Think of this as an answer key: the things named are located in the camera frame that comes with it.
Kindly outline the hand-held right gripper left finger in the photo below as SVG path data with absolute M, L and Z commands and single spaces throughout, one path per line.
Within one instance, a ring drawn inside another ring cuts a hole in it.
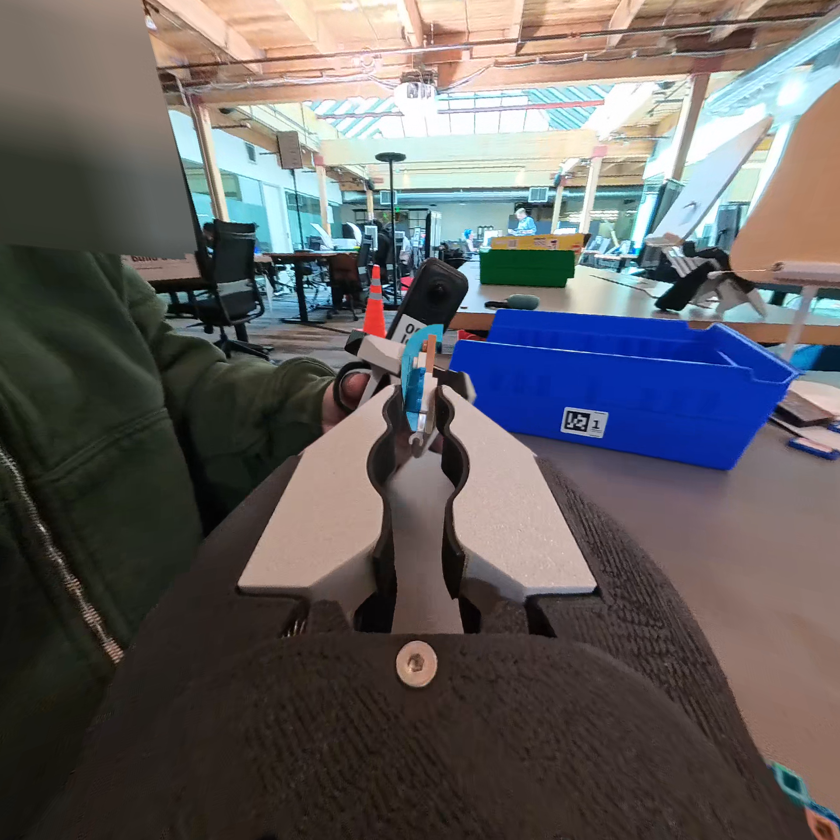
M 336 602 L 354 613 L 376 592 L 373 552 L 385 525 L 382 479 L 371 477 L 375 447 L 388 444 L 401 414 L 390 385 L 302 453 L 238 579 L 245 595 Z

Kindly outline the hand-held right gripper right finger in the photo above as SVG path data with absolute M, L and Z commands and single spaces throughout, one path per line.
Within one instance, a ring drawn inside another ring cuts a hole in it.
M 535 454 L 447 385 L 436 393 L 444 509 L 442 565 L 454 599 L 526 602 L 590 595 L 595 577 Z

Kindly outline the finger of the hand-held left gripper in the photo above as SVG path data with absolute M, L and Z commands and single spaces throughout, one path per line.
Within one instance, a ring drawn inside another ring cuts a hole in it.
M 357 358 L 371 368 L 363 394 L 376 394 L 400 381 L 405 345 L 383 337 L 365 334 Z

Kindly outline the teal orange lego piece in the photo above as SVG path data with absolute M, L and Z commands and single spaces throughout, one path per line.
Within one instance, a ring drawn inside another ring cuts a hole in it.
M 767 767 L 782 792 L 803 813 L 814 838 L 839 839 L 839 815 L 812 798 L 803 778 L 775 761 Z

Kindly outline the person's left hand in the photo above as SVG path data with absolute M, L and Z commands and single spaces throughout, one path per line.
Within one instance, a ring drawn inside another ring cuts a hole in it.
M 341 423 L 361 404 L 370 378 L 371 373 L 363 369 L 353 369 L 336 375 L 323 395 L 321 411 L 323 434 Z

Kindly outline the orange traffic cone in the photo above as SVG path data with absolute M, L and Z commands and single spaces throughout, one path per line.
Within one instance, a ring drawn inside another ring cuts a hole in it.
M 373 265 L 371 268 L 367 291 L 362 330 L 370 336 L 384 339 L 387 329 L 385 326 L 385 310 L 382 297 L 381 269 L 378 265 Z

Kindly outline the green plastic bin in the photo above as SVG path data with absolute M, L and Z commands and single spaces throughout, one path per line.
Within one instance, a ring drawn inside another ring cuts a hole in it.
M 575 269 L 573 250 L 488 248 L 479 254 L 484 286 L 565 288 Z

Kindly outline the yellow cardboard box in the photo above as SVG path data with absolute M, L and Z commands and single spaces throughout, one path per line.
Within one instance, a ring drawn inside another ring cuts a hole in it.
M 570 251 L 580 254 L 589 241 L 588 234 L 546 234 L 497 236 L 489 240 L 492 250 Z

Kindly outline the blue plastic bin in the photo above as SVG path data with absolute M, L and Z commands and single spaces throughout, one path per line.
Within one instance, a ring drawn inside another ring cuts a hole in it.
M 476 407 L 513 434 L 730 470 L 800 372 L 728 326 L 501 310 L 459 340 Z

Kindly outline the black office chair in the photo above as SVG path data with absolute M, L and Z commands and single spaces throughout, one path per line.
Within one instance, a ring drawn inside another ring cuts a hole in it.
M 215 345 L 230 357 L 241 353 L 267 361 L 270 347 L 249 342 L 247 326 L 266 306 L 256 280 L 256 225 L 215 219 L 207 238 L 203 278 L 207 283 L 194 311 L 206 335 L 218 331 Z

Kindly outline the person's green zip jacket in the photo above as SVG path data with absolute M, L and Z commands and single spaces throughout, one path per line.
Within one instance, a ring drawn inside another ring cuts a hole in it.
M 2 838 L 74 767 L 203 535 L 165 395 L 185 350 L 119 257 L 2 246 Z

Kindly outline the white tilted board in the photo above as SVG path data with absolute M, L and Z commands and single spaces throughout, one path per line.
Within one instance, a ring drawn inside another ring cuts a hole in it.
M 772 123 L 772 117 L 756 122 L 700 161 L 666 215 L 645 238 L 645 244 L 665 249 L 683 243 L 728 188 Z

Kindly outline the pile of papers and cards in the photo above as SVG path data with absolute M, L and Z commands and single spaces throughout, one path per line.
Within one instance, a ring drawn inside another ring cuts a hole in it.
M 796 452 L 831 463 L 839 460 L 838 386 L 794 381 L 769 418 L 788 435 L 786 445 Z

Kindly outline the tan board on white stand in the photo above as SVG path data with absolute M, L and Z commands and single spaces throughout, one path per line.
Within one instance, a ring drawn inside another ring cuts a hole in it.
M 839 86 L 805 112 L 730 253 L 733 272 L 798 285 L 781 358 L 789 361 L 819 290 L 839 284 Z

